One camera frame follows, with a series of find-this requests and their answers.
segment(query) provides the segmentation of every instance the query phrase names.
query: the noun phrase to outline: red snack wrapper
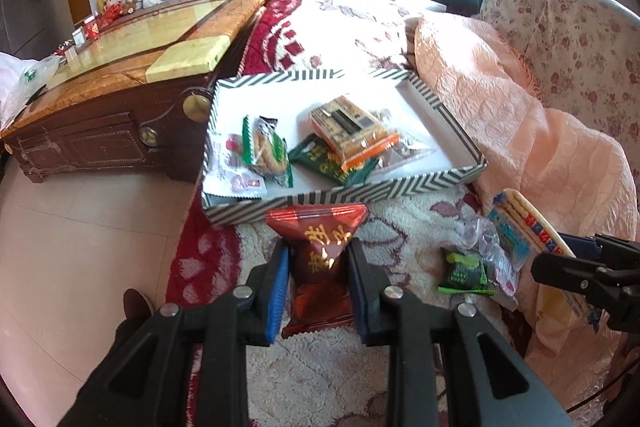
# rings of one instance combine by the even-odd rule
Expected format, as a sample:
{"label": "red snack wrapper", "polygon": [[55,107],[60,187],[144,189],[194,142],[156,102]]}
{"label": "red snack wrapper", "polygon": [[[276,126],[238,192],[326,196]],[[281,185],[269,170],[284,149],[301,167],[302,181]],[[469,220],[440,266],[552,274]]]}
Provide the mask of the red snack wrapper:
{"label": "red snack wrapper", "polygon": [[291,320],[282,330],[283,339],[353,322],[347,267],[340,254],[367,214],[364,204],[290,206],[267,212],[267,225],[293,247]]}

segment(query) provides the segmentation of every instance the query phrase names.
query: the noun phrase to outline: cookie package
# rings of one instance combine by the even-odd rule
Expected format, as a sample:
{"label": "cookie package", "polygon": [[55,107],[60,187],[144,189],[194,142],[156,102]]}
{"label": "cookie package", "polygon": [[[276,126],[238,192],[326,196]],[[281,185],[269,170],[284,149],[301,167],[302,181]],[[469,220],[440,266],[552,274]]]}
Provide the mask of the cookie package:
{"label": "cookie package", "polygon": [[267,212],[267,225],[291,247],[291,319],[283,339],[353,322],[347,265],[340,255],[367,214],[364,204],[297,205]]}
{"label": "cookie package", "polygon": [[392,147],[400,138],[345,96],[313,109],[309,120],[316,134],[340,157],[345,172]]}
{"label": "cookie package", "polygon": [[377,158],[369,158],[345,172],[340,167],[339,156],[316,134],[310,134],[290,150],[289,161],[303,165],[345,187],[364,183],[378,165]]}
{"label": "cookie package", "polygon": [[283,187],[293,187],[287,143],[276,134],[278,120],[249,115],[242,120],[242,159],[251,170]]}
{"label": "cookie package", "polygon": [[225,198],[262,198],[267,195],[264,178],[242,161],[239,134],[210,134],[207,171],[202,190]]}

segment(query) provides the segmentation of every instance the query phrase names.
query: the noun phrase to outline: clear plastic bag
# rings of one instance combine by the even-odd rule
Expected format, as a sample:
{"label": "clear plastic bag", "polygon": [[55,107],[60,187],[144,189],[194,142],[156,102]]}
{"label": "clear plastic bag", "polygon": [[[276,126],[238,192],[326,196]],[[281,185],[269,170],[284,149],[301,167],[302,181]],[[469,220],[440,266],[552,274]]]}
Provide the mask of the clear plastic bag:
{"label": "clear plastic bag", "polygon": [[482,257],[488,267],[489,280],[500,288],[505,297],[512,299],[508,304],[504,299],[496,300],[509,309],[514,308],[518,274],[500,247],[498,232],[491,221],[483,216],[458,221],[453,230],[443,231],[438,244],[443,247],[457,247],[468,255]]}
{"label": "clear plastic bag", "polygon": [[1,129],[11,125],[26,107],[29,99],[47,85],[47,82],[56,74],[59,64],[60,56],[51,55],[22,72],[17,84],[9,92],[6,100],[2,102]]}
{"label": "clear plastic bag", "polygon": [[428,145],[424,140],[419,139],[410,132],[391,125],[391,111],[388,109],[378,109],[371,111],[371,114],[389,128],[389,132],[399,136],[395,145],[383,150],[378,155],[378,166],[376,174],[383,174],[401,168],[407,163],[425,158],[438,150],[437,147]]}

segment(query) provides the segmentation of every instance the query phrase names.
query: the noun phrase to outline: pink quilt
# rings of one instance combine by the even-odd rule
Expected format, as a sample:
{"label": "pink quilt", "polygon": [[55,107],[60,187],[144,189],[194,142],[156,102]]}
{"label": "pink quilt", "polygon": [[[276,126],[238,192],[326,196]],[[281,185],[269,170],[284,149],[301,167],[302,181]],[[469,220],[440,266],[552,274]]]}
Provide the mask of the pink quilt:
{"label": "pink quilt", "polygon": [[[516,188],[560,232],[636,237],[636,187],[615,140],[545,108],[537,80],[487,23],[428,14],[415,36],[418,73],[489,161],[476,187],[484,210]],[[534,328],[526,360],[568,407],[599,384],[619,334],[596,334],[523,269],[517,293]]]}

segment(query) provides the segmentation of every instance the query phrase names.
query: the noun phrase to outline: green snack wrapper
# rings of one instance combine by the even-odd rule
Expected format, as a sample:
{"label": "green snack wrapper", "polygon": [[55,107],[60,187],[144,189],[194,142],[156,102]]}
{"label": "green snack wrapper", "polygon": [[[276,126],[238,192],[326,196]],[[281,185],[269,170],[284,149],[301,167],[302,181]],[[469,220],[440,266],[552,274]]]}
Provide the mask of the green snack wrapper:
{"label": "green snack wrapper", "polygon": [[242,161],[265,179],[293,187],[287,143],[275,132],[278,120],[247,115],[242,120]]}
{"label": "green snack wrapper", "polygon": [[438,292],[444,294],[477,293],[495,295],[489,286],[486,268],[482,259],[470,257],[458,251],[442,249],[447,254],[447,276],[438,286]]}
{"label": "green snack wrapper", "polygon": [[340,166],[340,157],[316,134],[310,134],[290,150],[289,160],[345,187],[363,183],[378,165],[377,158],[369,158],[351,168],[349,172],[344,172]]}

